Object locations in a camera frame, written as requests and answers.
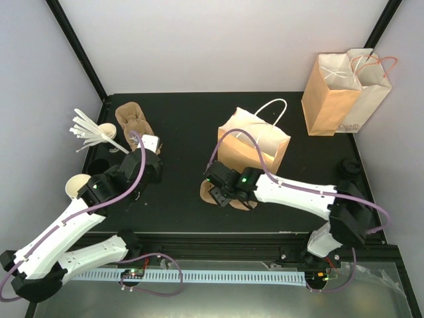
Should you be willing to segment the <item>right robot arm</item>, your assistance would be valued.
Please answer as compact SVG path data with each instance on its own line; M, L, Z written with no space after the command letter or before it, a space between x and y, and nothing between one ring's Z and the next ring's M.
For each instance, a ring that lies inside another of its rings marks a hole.
M360 248L370 234L372 207L350 181L338 185L314 185L288 180L258 168L242 172L213 162L205 171L213 201L224 207L236 199L250 208L251 202L285 205L324 220L309 234L301 249L286 251L289 262L306 267L322 266L340 247Z

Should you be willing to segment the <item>small brown paper bag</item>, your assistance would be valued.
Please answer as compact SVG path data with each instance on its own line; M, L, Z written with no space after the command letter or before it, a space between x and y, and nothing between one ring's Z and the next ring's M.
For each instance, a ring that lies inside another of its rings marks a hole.
M267 106L279 103L282 107L276 119L270 122L261 119L258 114ZM247 167L261 168L260 157L270 173L276 174L291 136L277 127L288 107L285 99L273 99L261 106L255 113L240 107L229 120L218 128L217 159L225 166L242 172Z

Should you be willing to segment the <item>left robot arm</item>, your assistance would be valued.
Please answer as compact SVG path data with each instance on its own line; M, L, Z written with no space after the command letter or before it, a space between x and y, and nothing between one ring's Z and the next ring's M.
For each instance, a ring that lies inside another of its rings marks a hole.
M142 245L130 229L103 242L71 250L90 229L110 215L122 215L149 183L162 178L162 161L151 150L127 154L121 164L95 174L79 189L66 210L36 239L19 250L1 254L15 300L40 303L57 293L74 276L108 263L136 264Z

